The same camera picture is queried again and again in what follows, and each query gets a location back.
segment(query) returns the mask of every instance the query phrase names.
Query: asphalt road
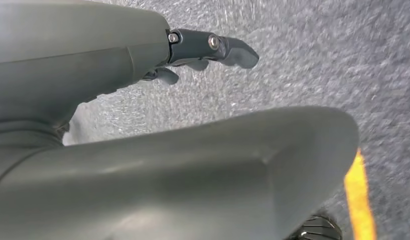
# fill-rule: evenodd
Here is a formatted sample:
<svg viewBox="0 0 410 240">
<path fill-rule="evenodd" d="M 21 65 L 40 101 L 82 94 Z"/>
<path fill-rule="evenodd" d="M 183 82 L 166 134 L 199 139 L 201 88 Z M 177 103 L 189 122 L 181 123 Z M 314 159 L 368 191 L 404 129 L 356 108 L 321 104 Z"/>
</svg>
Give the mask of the asphalt road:
<svg viewBox="0 0 410 240">
<path fill-rule="evenodd" d="M 67 141 L 176 129 L 256 110 L 341 108 L 360 126 L 379 240 L 410 240 L 410 0 L 103 0 L 163 14 L 173 28 L 243 39 L 253 70 L 176 69 L 81 105 Z M 353 238 L 343 187 L 325 203 Z"/>
</svg>

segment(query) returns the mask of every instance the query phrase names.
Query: yellow painted line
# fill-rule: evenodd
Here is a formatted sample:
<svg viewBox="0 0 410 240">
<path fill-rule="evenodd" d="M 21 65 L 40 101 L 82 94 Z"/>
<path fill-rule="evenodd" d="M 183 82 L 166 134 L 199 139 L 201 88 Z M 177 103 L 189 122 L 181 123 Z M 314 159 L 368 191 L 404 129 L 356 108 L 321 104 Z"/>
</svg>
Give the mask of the yellow painted line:
<svg viewBox="0 0 410 240">
<path fill-rule="evenodd" d="M 376 224 L 370 208 L 366 168 L 360 150 L 345 177 L 344 185 L 355 240 L 376 240 Z"/>
</svg>

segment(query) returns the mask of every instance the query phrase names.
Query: gray plastic body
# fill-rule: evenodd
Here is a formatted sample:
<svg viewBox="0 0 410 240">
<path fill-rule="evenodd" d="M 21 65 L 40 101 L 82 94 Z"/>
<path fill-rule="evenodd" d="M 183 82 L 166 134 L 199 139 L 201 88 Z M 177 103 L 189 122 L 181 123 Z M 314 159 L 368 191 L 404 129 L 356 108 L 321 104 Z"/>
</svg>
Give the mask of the gray plastic body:
<svg viewBox="0 0 410 240">
<path fill-rule="evenodd" d="M 165 62 L 168 30 L 158 13 L 130 7 L 0 0 L 0 122 L 61 126 L 79 103 L 133 84 Z M 59 105 L 52 109 L 50 102 Z"/>
<path fill-rule="evenodd" d="M 19 158 L 0 177 L 0 239 L 281 240 L 339 187 L 358 147 L 354 120 L 325 107 L 70 147 L 39 135 L 0 149 Z"/>
<path fill-rule="evenodd" d="M 346 113 L 267 110 L 64 147 L 76 107 L 169 57 L 157 13 L 0 0 L 0 240 L 280 240 L 341 183 Z"/>
</svg>

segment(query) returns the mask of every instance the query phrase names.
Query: gray panel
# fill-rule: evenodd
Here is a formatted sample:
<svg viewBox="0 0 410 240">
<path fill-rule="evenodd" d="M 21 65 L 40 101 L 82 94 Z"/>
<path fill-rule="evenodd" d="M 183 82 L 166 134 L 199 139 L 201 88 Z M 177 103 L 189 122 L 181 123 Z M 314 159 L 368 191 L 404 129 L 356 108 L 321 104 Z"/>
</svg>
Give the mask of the gray panel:
<svg viewBox="0 0 410 240">
<path fill-rule="evenodd" d="M 0 63 L 167 44 L 156 12 L 89 1 L 0 0 Z"/>
<path fill-rule="evenodd" d="M 280 240 L 357 147 L 346 113 L 290 107 L 44 150 L 0 182 L 0 239 Z"/>
</svg>

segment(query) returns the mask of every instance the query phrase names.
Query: bolt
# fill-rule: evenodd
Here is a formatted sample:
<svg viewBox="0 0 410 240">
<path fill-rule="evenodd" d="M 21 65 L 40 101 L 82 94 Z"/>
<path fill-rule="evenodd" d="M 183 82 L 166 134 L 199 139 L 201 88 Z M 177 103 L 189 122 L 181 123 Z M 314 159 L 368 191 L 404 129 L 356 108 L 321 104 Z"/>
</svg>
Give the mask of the bolt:
<svg viewBox="0 0 410 240">
<path fill-rule="evenodd" d="M 212 50 L 217 50 L 220 46 L 220 41 L 218 37 L 214 34 L 209 35 L 208 37 L 208 44 Z"/>
<path fill-rule="evenodd" d="M 175 44 L 179 41 L 179 35 L 177 35 L 176 33 L 170 33 L 168 35 L 168 41 L 172 44 Z"/>
</svg>

